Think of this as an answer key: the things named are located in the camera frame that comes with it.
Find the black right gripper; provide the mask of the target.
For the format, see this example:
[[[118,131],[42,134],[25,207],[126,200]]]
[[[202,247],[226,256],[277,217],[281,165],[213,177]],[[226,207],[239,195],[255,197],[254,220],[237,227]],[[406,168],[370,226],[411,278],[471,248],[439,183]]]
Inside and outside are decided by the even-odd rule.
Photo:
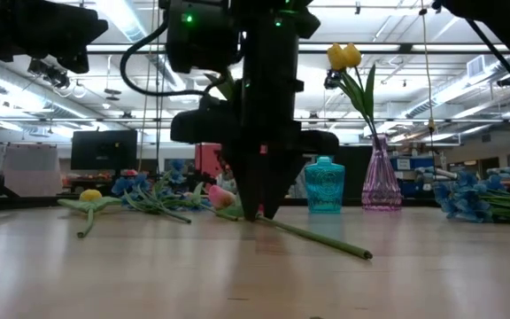
[[[243,98],[223,100],[205,95],[195,110],[175,115],[170,138],[186,144],[220,144],[232,149],[257,150],[261,145],[271,149],[308,154],[334,155],[339,140],[333,133],[303,130],[291,116],[281,115],[282,107],[243,109]],[[255,220],[261,201],[262,156],[225,155],[236,179],[244,218]],[[274,218],[290,186],[305,166],[303,155],[270,155],[263,183],[263,207],[266,218]]]

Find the pink artificial tulip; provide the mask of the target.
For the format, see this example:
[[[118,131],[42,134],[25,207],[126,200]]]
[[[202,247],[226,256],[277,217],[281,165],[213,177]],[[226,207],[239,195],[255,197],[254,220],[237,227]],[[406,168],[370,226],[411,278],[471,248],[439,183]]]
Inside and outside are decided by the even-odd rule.
[[[247,213],[243,211],[240,198],[230,191],[223,190],[217,185],[211,186],[209,188],[207,199],[212,204],[211,207],[208,207],[208,210],[212,211],[221,218],[236,222],[240,219],[246,219],[247,217]],[[321,245],[326,245],[337,249],[338,251],[354,255],[358,258],[361,258],[362,260],[368,261],[373,259],[373,254],[371,252],[364,248],[357,247],[356,245],[350,245],[331,237],[313,233],[309,230],[302,230],[287,223],[266,218],[259,213],[255,214],[255,220],[257,222],[265,223],[269,226],[284,230],[290,234],[311,240]]]

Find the blue artificial flower bunch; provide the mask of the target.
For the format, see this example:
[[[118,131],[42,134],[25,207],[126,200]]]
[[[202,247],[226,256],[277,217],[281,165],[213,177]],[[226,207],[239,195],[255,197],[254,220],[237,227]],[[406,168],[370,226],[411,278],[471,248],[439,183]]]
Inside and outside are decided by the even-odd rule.
[[[215,178],[196,170],[187,160],[170,159],[166,171],[153,177],[145,173],[120,177],[112,186],[112,194],[123,206],[191,223],[182,212],[209,208],[212,204],[206,188],[215,184]]]
[[[510,167],[490,168],[486,179],[459,171],[432,184],[436,202],[448,219],[510,223]]]

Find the yellow artificial tulip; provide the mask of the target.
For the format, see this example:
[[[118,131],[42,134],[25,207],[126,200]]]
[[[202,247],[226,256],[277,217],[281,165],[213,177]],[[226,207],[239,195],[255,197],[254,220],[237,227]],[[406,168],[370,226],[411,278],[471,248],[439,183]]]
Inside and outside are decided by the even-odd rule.
[[[95,218],[108,206],[119,206],[121,200],[119,198],[103,196],[98,190],[85,190],[78,199],[62,198],[58,200],[58,204],[73,209],[85,216],[85,228],[76,234],[77,238],[85,238],[92,230]]]
[[[355,91],[354,96],[359,97],[360,101],[355,105],[355,108],[361,112],[364,120],[366,121],[369,129],[371,131],[371,135],[374,138],[377,138],[377,132],[374,123],[374,100],[373,100],[373,92],[374,92],[374,78],[375,78],[375,66],[371,69],[371,73],[367,78],[367,85],[364,86],[359,75],[358,66],[361,63],[362,55],[359,50],[355,47],[353,43],[348,43],[346,47],[343,49],[346,58],[346,66],[352,67],[355,70],[358,81],[354,81],[350,75],[347,75],[346,78],[348,81],[352,83],[353,90]]]
[[[359,97],[354,96],[355,91],[353,90],[352,83],[350,81],[348,81],[346,78],[346,76],[349,75],[347,73],[347,69],[352,68],[352,67],[347,67],[345,64],[346,58],[345,58],[345,54],[343,52],[343,49],[345,47],[346,47],[346,45],[344,47],[342,47],[340,44],[334,43],[331,47],[328,48],[327,57],[328,57],[328,61],[330,64],[330,70],[334,71],[335,73],[338,74],[338,78],[333,80],[333,84],[337,88],[339,88],[351,100],[352,105],[355,108],[355,105],[360,101],[360,99],[359,99]],[[367,80],[365,80],[365,81],[362,80],[362,82],[363,82],[364,86],[367,85]],[[374,87],[374,92],[375,92],[375,79],[374,79],[373,87]]]

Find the red glass vase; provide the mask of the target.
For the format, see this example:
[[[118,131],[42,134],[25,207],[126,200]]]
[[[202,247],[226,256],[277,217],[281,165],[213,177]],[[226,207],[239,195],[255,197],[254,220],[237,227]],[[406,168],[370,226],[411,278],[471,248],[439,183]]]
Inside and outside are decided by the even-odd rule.
[[[217,177],[229,169],[228,164],[221,156],[220,144],[196,144],[195,167],[211,177]]]

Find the teal glass vase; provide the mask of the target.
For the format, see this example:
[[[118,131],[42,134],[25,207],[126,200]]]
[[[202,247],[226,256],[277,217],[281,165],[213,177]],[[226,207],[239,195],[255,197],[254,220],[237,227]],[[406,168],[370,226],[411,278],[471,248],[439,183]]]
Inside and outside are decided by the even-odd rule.
[[[305,189],[311,214],[339,214],[343,204],[345,167],[320,156],[305,167]]]

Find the purple glass vase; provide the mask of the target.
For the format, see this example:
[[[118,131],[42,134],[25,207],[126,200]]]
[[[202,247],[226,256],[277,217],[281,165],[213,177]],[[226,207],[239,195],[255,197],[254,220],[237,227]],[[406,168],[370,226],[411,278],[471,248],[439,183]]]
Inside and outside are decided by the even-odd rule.
[[[378,135],[373,142],[361,194],[366,211],[398,211],[402,206],[401,191],[387,149],[386,135]]]

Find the blue storage bin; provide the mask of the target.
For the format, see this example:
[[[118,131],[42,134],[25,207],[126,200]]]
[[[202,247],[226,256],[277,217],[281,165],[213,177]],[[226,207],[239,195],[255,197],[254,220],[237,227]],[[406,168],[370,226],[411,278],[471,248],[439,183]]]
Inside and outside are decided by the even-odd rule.
[[[417,168],[431,167],[433,159],[426,156],[390,157],[398,186],[403,198],[427,198],[432,196],[432,182]]]

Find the black monitor screen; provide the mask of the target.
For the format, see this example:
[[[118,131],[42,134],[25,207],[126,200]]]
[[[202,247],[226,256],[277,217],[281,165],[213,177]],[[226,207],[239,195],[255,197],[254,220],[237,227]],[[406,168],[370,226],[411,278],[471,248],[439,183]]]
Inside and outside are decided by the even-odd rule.
[[[136,168],[137,131],[75,131],[71,169],[123,170]]]

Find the pale pink board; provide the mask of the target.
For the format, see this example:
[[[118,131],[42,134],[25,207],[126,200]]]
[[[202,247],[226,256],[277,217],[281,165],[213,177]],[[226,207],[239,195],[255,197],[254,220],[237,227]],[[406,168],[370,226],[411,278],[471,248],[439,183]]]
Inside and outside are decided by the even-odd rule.
[[[54,197],[62,191],[58,149],[11,144],[4,156],[4,186],[20,197]]]

